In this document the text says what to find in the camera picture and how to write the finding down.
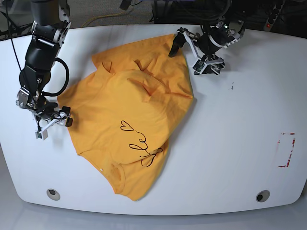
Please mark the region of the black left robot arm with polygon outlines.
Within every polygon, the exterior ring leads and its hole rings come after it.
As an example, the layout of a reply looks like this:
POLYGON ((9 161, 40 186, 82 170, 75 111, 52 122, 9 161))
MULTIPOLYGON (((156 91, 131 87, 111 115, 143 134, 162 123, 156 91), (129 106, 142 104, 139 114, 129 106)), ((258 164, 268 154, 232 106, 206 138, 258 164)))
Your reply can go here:
POLYGON ((202 34, 192 33, 186 28, 177 29, 168 56, 173 58, 187 43, 195 61, 192 69, 195 75, 220 74, 225 68, 224 60, 216 55, 222 48, 239 42, 246 29, 246 20, 257 11, 256 0, 227 0, 222 11, 215 16, 199 17, 180 6, 191 16, 199 19, 202 34))

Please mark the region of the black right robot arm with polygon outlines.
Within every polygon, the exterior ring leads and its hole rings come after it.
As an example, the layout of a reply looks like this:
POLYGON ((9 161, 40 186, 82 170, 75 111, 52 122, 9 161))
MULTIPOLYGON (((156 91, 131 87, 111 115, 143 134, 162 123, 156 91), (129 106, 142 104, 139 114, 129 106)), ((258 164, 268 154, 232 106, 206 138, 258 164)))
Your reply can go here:
POLYGON ((58 54, 71 26, 70 7, 66 0, 33 0, 30 6, 34 18, 32 38, 25 55, 25 66, 19 75, 21 88, 16 104, 31 111, 37 121, 55 121, 70 127, 73 122, 71 109, 64 106, 57 110, 58 104, 47 100, 61 95, 69 83, 69 68, 58 54), (46 92, 43 88, 51 79, 55 62, 65 68, 64 85, 58 92, 46 92))

